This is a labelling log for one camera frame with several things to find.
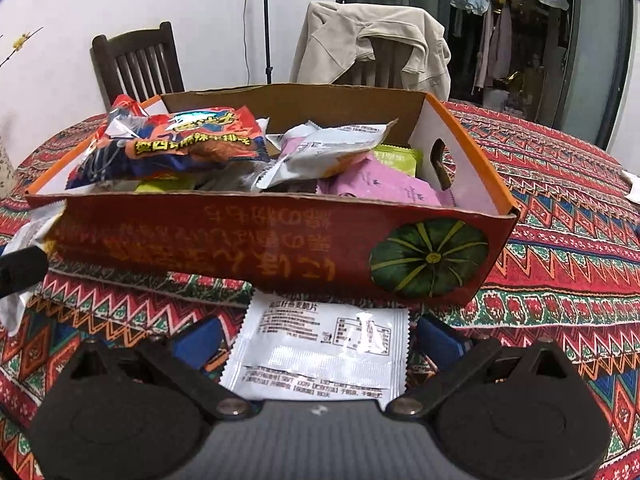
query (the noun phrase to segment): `white snack packet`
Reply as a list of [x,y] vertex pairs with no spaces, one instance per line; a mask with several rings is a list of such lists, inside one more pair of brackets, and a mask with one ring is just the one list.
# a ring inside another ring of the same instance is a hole
[[[379,145],[395,123],[322,128],[306,136],[297,136],[304,137],[302,140],[287,137],[289,131],[280,140],[282,153],[278,161],[257,185],[260,189],[267,189],[288,180],[326,178],[341,173]],[[297,142],[298,145],[288,152],[287,142]]]
[[282,151],[282,147],[288,140],[295,139],[297,137],[306,137],[320,129],[320,126],[315,124],[313,121],[307,121],[305,124],[294,126],[292,129],[287,130],[286,133],[269,134],[265,137],[277,150]]
[[269,118],[267,117],[266,119],[256,119],[255,122],[258,124],[258,126],[260,126],[262,134],[265,135],[267,133],[267,126],[269,126]]
[[[47,243],[44,241],[44,237],[62,215],[65,205],[64,201],[60,201],[33,209],[30,212],[30,221],[18,229],[18,232],[4,247],[2,254],[13,253],[35,245],[50,256],[52,249],[46,246]],[[37,285],[34,285],[27,290],[14,292],[0,299],[0,323],[6,328],[9,336],[14,336],[18,333],[24,309],[37,287]]]
[[[319,390],[333,399],[369,397],[386,404],[404,392],[408,345],[406,309],[363,310],[256,290],[220,383],[249,399],[305,399]],[[260,378],[257,372],[281,377],[265,385],[251,379]],[[317,386],[277,384],[294,380]]]

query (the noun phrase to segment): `wooden chair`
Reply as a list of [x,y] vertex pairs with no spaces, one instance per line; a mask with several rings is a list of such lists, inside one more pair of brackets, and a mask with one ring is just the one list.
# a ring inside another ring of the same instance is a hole
[[156,94],[184,91],[170,22],[110,40],[96,36],[92,51],[110,104],[120,94],[142,102]]
[[409,61],[413,47],[383,38],[370,38],[370,41],[376,59],[356,61],[334,84],[402,88],[402,69]]

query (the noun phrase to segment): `snack bag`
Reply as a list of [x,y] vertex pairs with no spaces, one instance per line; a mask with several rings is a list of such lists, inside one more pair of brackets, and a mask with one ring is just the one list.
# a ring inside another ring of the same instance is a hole
[[188,191],[196,186],[193,175],[168,175],[151,180],[143,180],[136,186],[135,193],[164,193],[167,191]]
[[108,127],[114,120],[122,120],[129,117],[148,117],[148,114],[135,99],[128,95],[119,95],[111,105],[111,110],[107,114],[104,123],[94,133],[92,144],[105,136]]
[[406,204],[441,205],[425,181],[382,164],[374,155],[332,179],[321,180],[318,193]]
[[314,122],[307,121],[305,124],[294,126],[284,134],[267,134],[265,137],[271,144],[273,144],[274,148],[281,152],[284,145],[287,144],[291,139],[306,137],[309,134],[312,134],[313,132],[320,129],[320,126],[318,126]]
[[409,313],[291,301],[256,290],[220,384],[246,399],[377,399],[404,393]]
[[[46,206],[31,210],[29,222],[23,225],[9,243],[2,254],[7,255],[26,247],[41,248],[51,258],[55,250],[55,242],[47,240],[47,234],[65,210],[65,202],[54,202]],[[14,336],[20,329],[24,311],[37,285],[14,292],[0,298],[0,323],[7,330],[9,336]]]
[[376,159],[395,170],[402,171],[409,176],[415,176],[415,171],[422,161],[422,152],[411,148],[387,146],[380,144],[373,150]]
[[275,164],[275,160],[236,160],[224,170],[212,171],[197,189],[199,191],[252,192],[256,182]]
[[71,173],[66,188],[209,171],[232,160],[269,160],[260,126],[246,107],[149,117],[119,114]]
[[365,158],[395,123],[322,128],[288,140],[285,134],[278,161],[258,181],[258,187],[267,189],[281,182],[341,173]]

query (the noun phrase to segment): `yellow flower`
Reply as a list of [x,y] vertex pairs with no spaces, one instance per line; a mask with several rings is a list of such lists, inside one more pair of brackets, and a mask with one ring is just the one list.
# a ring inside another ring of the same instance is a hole
[[28,32],[25,32],[23,35],[21,35],[20,38],[14,41],[14,50],[20,50],[24,45],[24,42],[27,41],[30,37],[31,36]]

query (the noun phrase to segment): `red patterned tablecloth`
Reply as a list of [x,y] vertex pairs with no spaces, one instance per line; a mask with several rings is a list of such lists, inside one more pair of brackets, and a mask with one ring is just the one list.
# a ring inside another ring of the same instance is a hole
[[[576,365],[611,425],[598,478],[640,476],[640,247],[638,210],[609,155],[536,124],[448,104],[485,150],[520,203],[522,216],[494,270],[464,308],[440,315],[466,332],[523,346],[555,338]],[[27,218],[22,190],[84,139],[101,116],[45,142],[18,168],[0,202],[0,244]],[[54,262],[20,331],[0,331],[0,449],[23,479],[41,478],[24,431],[82,338],[132,345],[149,332],[175,333],[215,313],[227,347],[251,286],[169,273],[158,278]],[[211,363],[215,377],[226,349]],[[428,368],[410,364],[411,381]]]

